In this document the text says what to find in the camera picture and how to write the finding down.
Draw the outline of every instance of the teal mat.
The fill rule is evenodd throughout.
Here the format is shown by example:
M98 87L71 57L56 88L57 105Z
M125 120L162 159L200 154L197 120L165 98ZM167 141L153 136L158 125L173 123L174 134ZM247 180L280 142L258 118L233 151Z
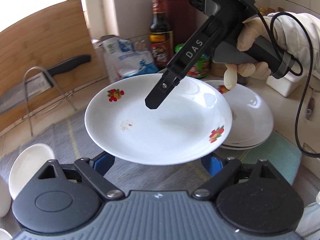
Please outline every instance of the teal mat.
M256 163L258 159L269 160L292 185L298 172L302 153L282 135L273 131L260 146L246 151L240 158L243 163Z

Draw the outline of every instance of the white and blue plastic bag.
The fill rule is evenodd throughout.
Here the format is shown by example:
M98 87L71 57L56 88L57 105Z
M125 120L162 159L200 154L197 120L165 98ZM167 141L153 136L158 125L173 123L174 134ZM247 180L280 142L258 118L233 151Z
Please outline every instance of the white and blue plastic bag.
M113 37L103 41L102 45L111 83L132 76L158 72L150 51L135 50L131 41Z

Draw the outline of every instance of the wooden cutting board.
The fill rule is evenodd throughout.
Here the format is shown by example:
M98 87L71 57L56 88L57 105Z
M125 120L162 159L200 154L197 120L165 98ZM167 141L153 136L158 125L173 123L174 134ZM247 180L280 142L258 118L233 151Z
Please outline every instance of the wooden cutting board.
M81 0L68 0L38 11L0 32L0 96L22 82L33 66L49 68L66 59L91 54L92 62L54 77L64 92L104 75L84 19ZM34 70L28 77L39 73ZM51 88L29 101L29 109L59 96ZM0 115L0 131L26 115L24 104Z

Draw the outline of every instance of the human hand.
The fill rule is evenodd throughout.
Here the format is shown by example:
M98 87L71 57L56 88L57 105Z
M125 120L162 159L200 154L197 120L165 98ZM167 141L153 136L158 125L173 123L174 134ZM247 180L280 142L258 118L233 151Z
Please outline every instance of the human hand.
M265 18L267 24L270 26L270 20ZM254 18L244 24L244 28L239 34L237 41L237 49L239 51L247 51L251 48L256 38L263 36L270 40L268 32L263 25L260 18ZM224 85L227 89L231 90L236 86L237 73L243 77L253 77L257 79L266 79L271 74L271 70L266 62L259 62L256 64L244 63L241 65L226 64L227 70L224 73Z

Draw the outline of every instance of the green lid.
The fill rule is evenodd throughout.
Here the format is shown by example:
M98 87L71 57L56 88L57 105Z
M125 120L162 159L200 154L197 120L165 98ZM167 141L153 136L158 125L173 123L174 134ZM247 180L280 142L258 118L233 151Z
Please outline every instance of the green lid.
M183 45L184 45L184 43L178 44L178 45L176 46L175 52L178 53L178 52L181 50L181 48L183 47Z

